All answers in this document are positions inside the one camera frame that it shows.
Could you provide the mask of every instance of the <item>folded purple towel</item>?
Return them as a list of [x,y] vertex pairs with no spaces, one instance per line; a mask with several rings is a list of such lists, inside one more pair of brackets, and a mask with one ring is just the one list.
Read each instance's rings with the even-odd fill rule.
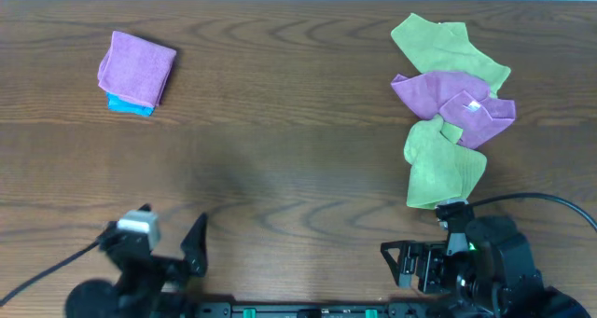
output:
[[145,107],[160,104],[176,51],[121,32],[100,63],[99,86],[121,100]]
[[464,72],[434,71],[407,78],[397,75],[392,88],[414,114],[429,120],[440,114],[463,129],[458,145],[475,149],[516,118],[512,100],[491,98],[489,85]]

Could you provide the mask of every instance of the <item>table surface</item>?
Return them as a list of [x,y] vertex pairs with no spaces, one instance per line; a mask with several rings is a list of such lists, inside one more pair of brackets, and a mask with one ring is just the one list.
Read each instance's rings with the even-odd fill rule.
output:
[[[1,0],[0,293],[150,202],[156,253],[210,217],[194,293],[240,301],[385,301],[381,242],[442,240],[405,206],[402,148],[417,118],[390,80],[417,71],[390,31],[411,12],[465,21],[512,68],[519,118],[479,151],[471,200],[542,191],[597,214],[597,4],[488,1]],[[97,87],[112,31],[178,51],[151,118],[113,113]],[[547,284],[597,314],[595,233],[543,201],[509,201]],[[118,271],[93,251],[2,317],[60,317],[70,290]]]

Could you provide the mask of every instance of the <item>green towel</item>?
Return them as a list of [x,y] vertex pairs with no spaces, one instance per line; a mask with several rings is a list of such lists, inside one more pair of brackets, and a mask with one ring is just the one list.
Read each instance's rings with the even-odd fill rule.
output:
[[412,126],[404,146],[404,158],[412,165],[408,206],[434,209],[442,200],[468,198],[487,159],[457,145],[460,134],[462,129],[444,122],[440,115]]
[[392,39],[421,73],[464,71],[485,80],[497,91],[510,74],[510,68],[494,62],[469,41],[462,22],[436,24],[410,14],[392,31]]

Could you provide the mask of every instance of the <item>blue towel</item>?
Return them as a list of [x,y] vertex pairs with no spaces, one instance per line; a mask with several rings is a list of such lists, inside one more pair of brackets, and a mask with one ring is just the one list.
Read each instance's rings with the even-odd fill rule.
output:
[[144,107],[139,104],[130,104],[120,98],[116,94],[106,92],[105,95],[108,97],[108,109],[115,112],[122,113],[134,113],[142,117],[149,117],[153,113],[153,108]]

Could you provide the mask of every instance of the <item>white tag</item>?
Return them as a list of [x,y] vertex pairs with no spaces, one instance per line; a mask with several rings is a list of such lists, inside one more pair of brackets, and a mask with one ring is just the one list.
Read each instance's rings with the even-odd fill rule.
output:
[[470,102],[470,104],[468,104],[468,106],[466,107],[466,109],[468,109],[471,112],[477,112],[477,110],[479,110],[479,108],[481,108],[481,105],[474,100],[472,102]]

